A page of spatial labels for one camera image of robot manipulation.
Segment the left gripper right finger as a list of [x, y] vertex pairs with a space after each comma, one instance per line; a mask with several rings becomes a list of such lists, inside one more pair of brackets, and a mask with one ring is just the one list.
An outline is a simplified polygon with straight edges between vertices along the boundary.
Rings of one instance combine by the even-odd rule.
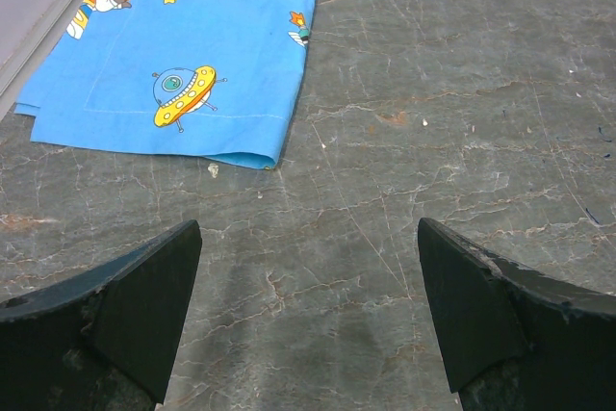
[[466, 410], [612, 410], [615, 298], [421, 218], [424, 286], [450, 390]]

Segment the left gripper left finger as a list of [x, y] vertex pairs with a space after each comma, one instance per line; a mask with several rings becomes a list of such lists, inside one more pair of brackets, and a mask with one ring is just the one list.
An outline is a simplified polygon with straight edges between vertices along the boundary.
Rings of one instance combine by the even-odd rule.
[[153, 410], [164, 402], [201, 252], [196, 221], [1, 303], [4, 410]]

